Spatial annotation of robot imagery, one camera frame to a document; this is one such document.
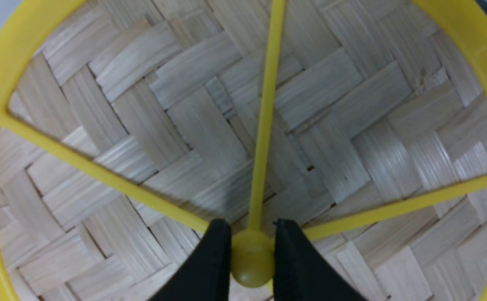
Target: woven bamboo surface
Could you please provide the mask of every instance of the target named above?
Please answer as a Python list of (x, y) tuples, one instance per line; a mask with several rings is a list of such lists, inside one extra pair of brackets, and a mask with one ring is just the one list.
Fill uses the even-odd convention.
[[(246, 226), (269, 0), (89, 0), (10, 111), (205, 219)], [(407, 0), (288, 0), (263, 229), (487, 173), (487, 98)], [(147, 299), (200, 235), (0, 132), (0, 247), (22, 301)], [(487, 189), (316, 242), (370, 300), (479, 298)], [(231, 300), (271, 298), (232, 282)]]

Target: woven bamboo basket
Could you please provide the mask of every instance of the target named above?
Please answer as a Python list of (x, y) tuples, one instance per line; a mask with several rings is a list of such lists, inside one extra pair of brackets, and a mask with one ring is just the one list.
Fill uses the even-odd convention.
[[(20, 6), (0, 36), (0, 300), (143, 301), (205, 221), (247, 227), (271, 11)], [(284, 14), (261, 230), (294, 219), (372, 301), (487, 299), (486, 15), (459, 0)], [(270, 299), (231, 282), (230, 300)]]

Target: yellow knob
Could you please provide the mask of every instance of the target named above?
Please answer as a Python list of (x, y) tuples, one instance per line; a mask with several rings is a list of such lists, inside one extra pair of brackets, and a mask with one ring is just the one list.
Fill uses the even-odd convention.
[(232, 239), (231, 272), (239, 284), (258, 288), (274, 276), (273, 244), (262, 232), (245, 230)]

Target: yellow plastic rod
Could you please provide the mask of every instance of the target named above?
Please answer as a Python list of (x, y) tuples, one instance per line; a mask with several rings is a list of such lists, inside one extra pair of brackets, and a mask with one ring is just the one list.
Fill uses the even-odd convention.
[(268, 165), (271, 125), (274, 115), (284, 9), (285, 0), (273, 1), (266, 67), (262, 85), (262, 105), (256, 142), (255, 167), (253, 169), (253, 183), (251, 184), (251, 205), (249, 207), (249, 224), (247, 226), (251, 230), (260, 230), (262, 223), (262, 199), (264, 198), (266, 166)]
[(112, 187), (115, 190), (146, 204), (163, 215), (166, 215), (167, 217), (170, 217), (198, 232), (204, 233), (207, 230), (207, 221), (196, 217), (178, 206), (175, 206), (175, 204), (156, 196), (146, 189), (130, 183), (121, 176), (116, 175), (106, 168), (91, 162), (91, 160), (88, 158), (77, 154), (61, 143), (50, 139), (49, 137), (41, 134), (15, 118), (7, 114), (0, 115), (0, 125), (45, 149), (47, 152), (53, 154), (57, 158), (60, 158), (64, 162), (71, 164), (73, 167), (83, 171), (87, 175), (90, 175), (102, 183), (105, 183), (109, 187)]
[(361, 213), (350, 215), (342, 219), (336, 219), (306, 229), (305, 235), (309, 240), (321, 240), (322, 238), (338, 234), (340, 232), (356, 229), (364, 225), (369, 225), (385, 219), (391, 219), (409, 212), (439, 204), (458, 196), (487, 188), (487, 175), (466, 181), (464, 183), (452, 185), (444, 189), (429, 192), (422, 196), (416, 196), (405, 201), (388, 204), (383, 207), (368, 210)]

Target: yellow plastic frame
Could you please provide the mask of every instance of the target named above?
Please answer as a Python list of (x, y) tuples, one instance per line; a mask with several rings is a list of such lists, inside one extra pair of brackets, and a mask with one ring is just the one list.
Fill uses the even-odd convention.
[[(0, 127), (8, 128), (25, 139), (93, 176), (124, 194), (131, 196), (159, 212), (204, 232), (207, 221), (200, 219), (179, 207), (141, 189), (111, 173), (110, 171), (79, 156), (60, 143), (45, 137), (33, 128), (11, 117), (7, 104), (32, 54), (38, 49), (51, 31), (73, 12), (85, 0), (24, 0), (0, 32)], [(481, 81), (487, 94), (487, 16), (473, 0), (415, 0), (440, 26), (451, 36), (461, 49)], [(251, 197), (250, 225), (252, 230), (259, 229), (261, 220), (261, 185), (267, 160), (269, 131), (274, 100), (274, 76), (276, 76), (279, 55), (280, 37), (284, 0), (274, 0), (272, 10), (270, 42), (268, 47), (263, 104), (257, 143), (253, 193)], [(445, 189), (390, 204), (385, 207), (369, 210), (338, 219), (324, 225), (312, 227), (305, 231), (311, 240), (327, 237), (362, 225), (396, 217), (445, 200), (461, 196), (487, 187), (487, 176), (466, 181)], [(487, 300), (487, 287), (482, 296)], [(18, 300), (0, 255), (0, 301)]]

